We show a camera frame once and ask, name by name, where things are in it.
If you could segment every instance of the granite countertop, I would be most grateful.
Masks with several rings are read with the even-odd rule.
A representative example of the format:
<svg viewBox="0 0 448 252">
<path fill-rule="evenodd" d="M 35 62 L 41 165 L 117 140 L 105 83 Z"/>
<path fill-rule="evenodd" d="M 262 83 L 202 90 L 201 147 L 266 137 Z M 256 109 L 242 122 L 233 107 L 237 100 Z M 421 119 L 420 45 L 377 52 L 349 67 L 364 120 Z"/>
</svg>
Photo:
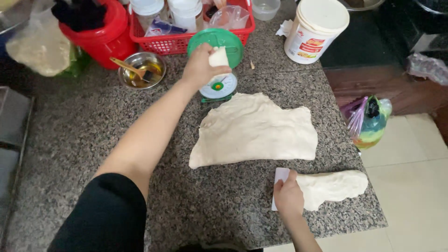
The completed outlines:
<svg viewBox="0 0 448 252">
<path fill-rule="evenodd" d="M 248 249 L 291 242 L 278 213 L 271 211 L 276 167 L 303 174 L 358 169 L 366 172 L 352 144 L 319 62 L 300 65 L 275 35 L 294 17 L 293 1 L 282 1 L 277 16 L 256 21 L 242 63 L 234 70 L 237 91 L 263 92 L 284 109 L 306 106 L 319 136 L 316 159 L 255 160 L 190 169 L 198 126 L 211 108 L 196 94 L 157 165 L 150 182 L 146 251 L 170 251 L 187 243 L 229 241 Z M 116 71 L 92 64 L 79 79 L 44 78 L 22 71 L 14 81 L 32 83 L 38 97 L 9 225 L 8 251 L 44 251 L 70 214 L 90 178 L 138 115 L 181 77 L 186 55 L 167 56 L 167 76 L 157 88 L 132 91 Z M 250 69 L 250 60 L 255 69 Z M 305 211 L 316 238 L 387 226 L 369 183 L 365 194 L 325 202 Z"/>
</svg>

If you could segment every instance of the pastry brush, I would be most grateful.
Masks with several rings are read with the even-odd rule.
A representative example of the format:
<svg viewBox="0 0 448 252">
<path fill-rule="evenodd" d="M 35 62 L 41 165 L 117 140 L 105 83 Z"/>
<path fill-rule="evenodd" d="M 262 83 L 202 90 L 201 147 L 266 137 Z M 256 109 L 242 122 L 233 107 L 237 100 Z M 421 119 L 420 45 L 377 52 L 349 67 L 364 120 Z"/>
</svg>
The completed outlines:
<svg viewBox="0 0 448 252">
<path fill-rule="evenodd" d="M 142 79 L 148 83 L 151 82 L 151 79 L 154 79 L 155 81 L 157 81 L 162 78 L 160 75 L 153 73 L 151 71 L 148 71 L 145 69 L 142 69 L 142 70 L 136 69 L 135 67 L 133 67 L 133 66 L 129 65 L 128 63 L 121 61 L 117 58 L 110 57 L 110 60 L 112 60 L 115 64 L 121 66 L 122 68 L 125 68 L 129 71 L 136 73 L 140 77 L 140 79 Z"/>
</svg>

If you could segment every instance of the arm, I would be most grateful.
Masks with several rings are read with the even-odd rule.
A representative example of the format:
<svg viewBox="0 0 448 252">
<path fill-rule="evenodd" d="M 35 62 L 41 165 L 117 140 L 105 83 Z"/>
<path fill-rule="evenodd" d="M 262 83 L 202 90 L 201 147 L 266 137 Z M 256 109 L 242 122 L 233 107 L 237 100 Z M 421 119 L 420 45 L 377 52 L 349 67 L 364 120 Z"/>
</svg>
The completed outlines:
<svg viewBox="0 0 448 252">
<path fill-rule="evenodd" d="M 137 185 L 146 200 L 152 172 L 191 97 L 213 76 L 232 72 L 228 66 L 211 67 L 211 53 L 213 48 L 207 43 L 196 48 L 182 79 L 126 131 L 94 177 L 106 173 L 124 175 Z"/>
<path fill-rule="evenodd" d="M 314 235 L 310 232 L 303 214 L 303 192 L 296 182 L 297 172 L 289 171 L 286 182 L 274 185 L 274 200 L 280 217 L 291 234 L 296 252 L 322 252 Z"/>
</svg>

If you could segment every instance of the tile floor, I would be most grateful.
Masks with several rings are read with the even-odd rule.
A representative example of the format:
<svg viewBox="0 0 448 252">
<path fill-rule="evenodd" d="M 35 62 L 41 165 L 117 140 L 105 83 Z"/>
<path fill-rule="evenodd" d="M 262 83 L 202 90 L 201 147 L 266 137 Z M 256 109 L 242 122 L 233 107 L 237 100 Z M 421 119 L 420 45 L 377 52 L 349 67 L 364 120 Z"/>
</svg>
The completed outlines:
<svg viewBox="0 0 448 252">
<path fill-rule="evenodd" d="M 390 118 L 381 141 L 361 159 L 389 227 L 318 239 L 322 250 L 448 252 L 448 148 L 431 117 Z"/>
</svg>

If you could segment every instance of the hand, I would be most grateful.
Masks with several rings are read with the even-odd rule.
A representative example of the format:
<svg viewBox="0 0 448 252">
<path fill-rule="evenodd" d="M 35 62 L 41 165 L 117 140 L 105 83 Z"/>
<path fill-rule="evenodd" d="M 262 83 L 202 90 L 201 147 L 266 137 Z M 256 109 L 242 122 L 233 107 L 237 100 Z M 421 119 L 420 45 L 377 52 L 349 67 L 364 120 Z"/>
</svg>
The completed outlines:
<svg viewBox="0 0 448 252">
<path fill-rule="evenodd" d="M 194 91 L 205 86 L 215 75 L 229 74 L 232 69 L 226 65 L 212 67 L 208 57 L 214 53 L 213 47 L 203 43 L 196 47 L 184 68 L 182 80 L 188 83 Z"/>
<path fill-rule="evenodd" d="M 297 172 L 290 170 L 286 182 L 279 179 L 274 185 L 274 201 L 282 218 L 296 218 L 303 214 L 303 192 L 296 177 Z"/>
</svg>

